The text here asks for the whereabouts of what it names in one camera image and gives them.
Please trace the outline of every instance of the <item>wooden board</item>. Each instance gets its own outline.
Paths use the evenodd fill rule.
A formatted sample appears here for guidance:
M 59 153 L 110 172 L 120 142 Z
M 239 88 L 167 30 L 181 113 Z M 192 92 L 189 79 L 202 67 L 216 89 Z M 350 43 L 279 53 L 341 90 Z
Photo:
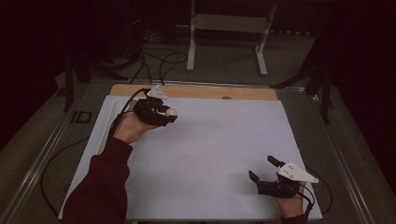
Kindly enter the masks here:
M 132 95 L 142 88 L 153 88 L 150 85 L 117 84 L 109 95 Z M 221 99 L 230 97 L 238 100 L 277 100 L 274 90 L 236 87 L 201 87 L 201 86 L 161 86 L 169 97 Z

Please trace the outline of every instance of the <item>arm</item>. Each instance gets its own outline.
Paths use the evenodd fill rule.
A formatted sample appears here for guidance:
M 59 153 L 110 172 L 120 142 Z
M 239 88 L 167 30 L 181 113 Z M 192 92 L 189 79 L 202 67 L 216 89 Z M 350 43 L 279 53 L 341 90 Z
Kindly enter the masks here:
M 129 107 L 132 110 L 135 101 Z M 156 126 L 141 122 L 135 113 L 125 113 L 102 154 L 91 158 L 90 169 L 64 205 L 63 224 L 125 223 L 128 206 L 125 182 L 129 176 L 129 145 Z

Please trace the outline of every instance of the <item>hand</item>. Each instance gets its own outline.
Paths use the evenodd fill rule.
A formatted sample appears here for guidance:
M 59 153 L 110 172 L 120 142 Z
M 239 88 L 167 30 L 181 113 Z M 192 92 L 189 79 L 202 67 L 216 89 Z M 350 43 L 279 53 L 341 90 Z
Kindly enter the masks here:
M 128 144 L 135 142 L 146 131 L 158 128 L 158 126 L 140 121 L 137 115 L 132 112 L 136 102 L 136 100 L 131 102 L 127 110 L 131 112 L 127 112 L 122 115 L 119 126 L 113 134 L 113 137 Z
M 299 188 L 300 193 L 304 193 L 305 182 L 300 183 Z M 281 199 L 274 197 L 280 211 L 282 212 L 282 217 L 297 217 L 302 215 L 303 212 L 303 197 L 299 194 L 294 195 L 289 199 Z

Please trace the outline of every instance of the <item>red sleeve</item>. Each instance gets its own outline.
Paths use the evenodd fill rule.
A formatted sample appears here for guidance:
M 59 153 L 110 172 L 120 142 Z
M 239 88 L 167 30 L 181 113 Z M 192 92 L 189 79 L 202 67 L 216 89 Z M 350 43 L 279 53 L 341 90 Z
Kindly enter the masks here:
M 300 215 L 297 217 L 281 217 L 282 224 L 306 224 L 308 220 L 305 215 Z
M 125 223 L 125 182 L 132 147 L 109 137 L 105 150 L 91 158 L 90 169 L 64 205 L 63 224 Z

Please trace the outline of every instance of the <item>white paper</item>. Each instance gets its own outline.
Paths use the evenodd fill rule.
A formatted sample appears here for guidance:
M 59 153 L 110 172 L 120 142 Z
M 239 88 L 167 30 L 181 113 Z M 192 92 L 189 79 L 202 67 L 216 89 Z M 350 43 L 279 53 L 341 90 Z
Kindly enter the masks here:
M 127 100 L 105 99 L 69 193 L 87 174 L 89 158 L 103 150 L 109 126 Z M 278 168 L 267 161 L 269 155 L 304 167 L 280 101 L 169 98 L 164 104 L 175 108 L 178 117 L 134 144 L 125 185 L 127 219 L 280 217 L 275 201 L 259 195 L 248 177 L 251 170 L 261 180 L 277 180 Z M 322 218 L 318 204 L 309 218 Z

